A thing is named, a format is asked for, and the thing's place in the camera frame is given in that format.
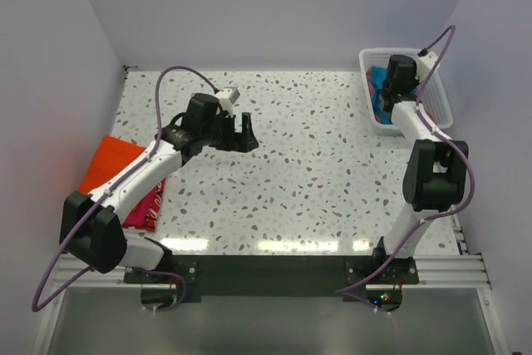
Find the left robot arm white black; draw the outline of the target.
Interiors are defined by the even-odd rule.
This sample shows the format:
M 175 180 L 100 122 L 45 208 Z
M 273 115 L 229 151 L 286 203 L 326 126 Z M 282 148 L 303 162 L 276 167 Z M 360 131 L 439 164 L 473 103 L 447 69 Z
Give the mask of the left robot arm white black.
M 234 87 L 194 94 L 184 115 L 173 118 L 124 170 L 87 195 L 71 193 L 63 205 L 62 248 L 102 274 L 123 266 L 142 269 L 154 282 L 167 280 L 171 251 L 153 239 L 126 234 L 122 224 L 151 190 L 204 147 L 241 153 L 258 148 L 248 112 L 241 131 L 235 129 L 238 98 Z

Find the blue t shirt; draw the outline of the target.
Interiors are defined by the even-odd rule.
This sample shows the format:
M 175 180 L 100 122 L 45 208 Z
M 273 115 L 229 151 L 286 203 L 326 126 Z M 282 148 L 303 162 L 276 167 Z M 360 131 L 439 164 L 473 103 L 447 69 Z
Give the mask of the blue t shirt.
M 382 111 L 379 107 L 379 92 L 382 89 L 382 83 L 387 79 L 387 69 L 370 66 L 366 73 L 366 79 L 369 105 L 374 112 Z

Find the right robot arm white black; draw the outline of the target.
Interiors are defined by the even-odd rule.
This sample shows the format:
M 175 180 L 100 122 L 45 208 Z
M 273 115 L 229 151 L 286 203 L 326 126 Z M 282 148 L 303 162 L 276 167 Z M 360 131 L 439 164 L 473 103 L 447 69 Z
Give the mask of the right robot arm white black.
M 382 283 L 413 259 L 428 227 L 468 205 L 466 178 L 472 178 L 469 147 L 454 141 L 432 121 L 421 103 L 425 84 L 438 67 L 433 52 L 416 57 L 390 55 L 382 84 L 374 89 L 377 109 L 411 144 L 402 181 L 405 201 L 392 229 L 373 250 L 370 271 Z

